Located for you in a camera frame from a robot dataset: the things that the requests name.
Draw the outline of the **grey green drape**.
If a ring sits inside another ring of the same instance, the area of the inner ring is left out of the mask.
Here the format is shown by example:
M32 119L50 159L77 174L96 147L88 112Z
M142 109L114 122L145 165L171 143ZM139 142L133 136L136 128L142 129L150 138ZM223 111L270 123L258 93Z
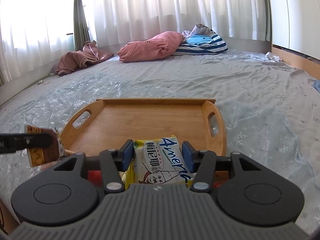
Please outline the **grey green drape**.
M90 41L82 0L74 0L73 25L74 48L79 51Z

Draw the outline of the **snowflake bed sheet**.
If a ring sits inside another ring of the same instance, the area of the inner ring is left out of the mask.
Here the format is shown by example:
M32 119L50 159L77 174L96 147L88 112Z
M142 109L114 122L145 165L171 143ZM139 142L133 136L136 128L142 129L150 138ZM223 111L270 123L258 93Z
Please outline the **snowflake bed sheet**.
M215 98L227 152L240 151L298 185L305 205L297 224L319 227L319 92L315 79L263 54L171 56L123 63L112 58L66 76L51 76L1 107L1 132L25 125L61 130L100 98Z

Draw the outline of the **wooden serving tray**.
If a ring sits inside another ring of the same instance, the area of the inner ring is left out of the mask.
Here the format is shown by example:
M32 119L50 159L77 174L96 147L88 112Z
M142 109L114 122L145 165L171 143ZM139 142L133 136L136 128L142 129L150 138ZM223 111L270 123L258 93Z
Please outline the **wooden serving tray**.
M131 139L175 135L195 150L226 153L226 130L214 99L99 99L69 120L61 133L67 155L99 156Z

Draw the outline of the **blue clothes pile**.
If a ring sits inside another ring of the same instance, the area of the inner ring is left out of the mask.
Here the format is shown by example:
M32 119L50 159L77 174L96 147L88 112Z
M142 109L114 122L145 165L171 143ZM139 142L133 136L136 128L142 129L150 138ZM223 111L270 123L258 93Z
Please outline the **blue clothes pile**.
M315 80L314 83L312 84L312 87L317 90L317 92L320 93L320 81L319 80Z

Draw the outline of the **brown peanut snack packet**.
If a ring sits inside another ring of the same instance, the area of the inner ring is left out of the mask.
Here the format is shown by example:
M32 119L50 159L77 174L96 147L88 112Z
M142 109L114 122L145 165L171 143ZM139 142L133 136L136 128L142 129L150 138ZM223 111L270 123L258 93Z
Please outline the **brown peanut snack packet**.
M32 135L31 148L27 148L31 167L61 160L66 156L61 136L57 129L25 125L24 132Z

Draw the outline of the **white sheer curtain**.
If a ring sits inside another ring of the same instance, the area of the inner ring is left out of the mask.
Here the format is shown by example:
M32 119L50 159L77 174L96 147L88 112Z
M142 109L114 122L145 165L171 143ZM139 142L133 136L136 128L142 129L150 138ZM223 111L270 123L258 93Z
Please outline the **white sheer curtain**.
M101 47L207 25L223 37L270 38L268 0L82 0L90 40ZM1 82L75 50L74 0L1 0Z

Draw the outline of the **white crumpled item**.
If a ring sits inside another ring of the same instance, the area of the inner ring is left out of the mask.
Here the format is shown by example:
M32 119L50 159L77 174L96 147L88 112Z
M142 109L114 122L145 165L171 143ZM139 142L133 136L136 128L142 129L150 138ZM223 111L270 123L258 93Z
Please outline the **white crumpled item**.
M268 60L268 61L272 61L272 62L281 62L282 59L274 54L274 53L271 53L270 51L268 51L266 54L265 54L265 58Z

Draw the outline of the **mauve crumpled cloth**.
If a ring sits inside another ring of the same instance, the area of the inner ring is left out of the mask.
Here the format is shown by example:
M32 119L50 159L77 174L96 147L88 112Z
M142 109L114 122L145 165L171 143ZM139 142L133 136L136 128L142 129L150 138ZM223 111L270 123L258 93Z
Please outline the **mauve crumpled cloth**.
M72 74L81 69L102 63L113 56L113 53L100 50L95 41L88 41L82 50L69 51L62 55L58 63L52 67L51 73L58 76Z

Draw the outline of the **blue striped pillow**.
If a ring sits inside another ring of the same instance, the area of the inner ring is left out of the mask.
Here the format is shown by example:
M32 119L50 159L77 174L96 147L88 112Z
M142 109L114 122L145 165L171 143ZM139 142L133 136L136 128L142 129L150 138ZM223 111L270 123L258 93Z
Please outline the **blue striped pillow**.
M217 55L226 53L226 42L215 31L203 24L196 24L192 30L184 30L183 41L174 55Z

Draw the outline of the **white wardrobe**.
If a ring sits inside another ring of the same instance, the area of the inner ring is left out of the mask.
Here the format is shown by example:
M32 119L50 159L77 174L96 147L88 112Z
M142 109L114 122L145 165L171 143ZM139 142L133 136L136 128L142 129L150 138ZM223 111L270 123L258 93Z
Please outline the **white wardrobe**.
M272 43L319 59L319 0L270 0Z

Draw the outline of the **yellow white snack packet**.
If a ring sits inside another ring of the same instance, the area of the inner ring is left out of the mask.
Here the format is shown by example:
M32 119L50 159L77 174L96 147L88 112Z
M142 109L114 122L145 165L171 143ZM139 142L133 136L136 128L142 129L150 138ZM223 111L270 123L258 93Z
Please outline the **yellow white snack packet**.
M134 158L124 175L125 189L132 184L185 184L193 182L176 137L136 140Z

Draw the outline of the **pink pillow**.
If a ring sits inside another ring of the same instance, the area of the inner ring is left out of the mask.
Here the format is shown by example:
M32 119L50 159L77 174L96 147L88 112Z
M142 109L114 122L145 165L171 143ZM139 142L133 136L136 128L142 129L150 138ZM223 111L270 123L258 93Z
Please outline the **pink pillow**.
M182 41L182 34L165 31L146 41L127 43L117 55L122 62L159 60L173 55Z

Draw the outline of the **wooden bed frame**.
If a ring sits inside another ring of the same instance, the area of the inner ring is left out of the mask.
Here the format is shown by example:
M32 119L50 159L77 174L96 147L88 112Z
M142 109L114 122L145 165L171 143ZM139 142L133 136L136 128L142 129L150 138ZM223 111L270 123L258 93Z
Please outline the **wooden bed frame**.
M287 63L288 65L291 65L292 67L295 67L297 69L304 70L309 75L319 80L320 70L318 63L315 63L309 59L284 50L283 48L275 45L272 46L271 52L278 55L282 59L282 61Z

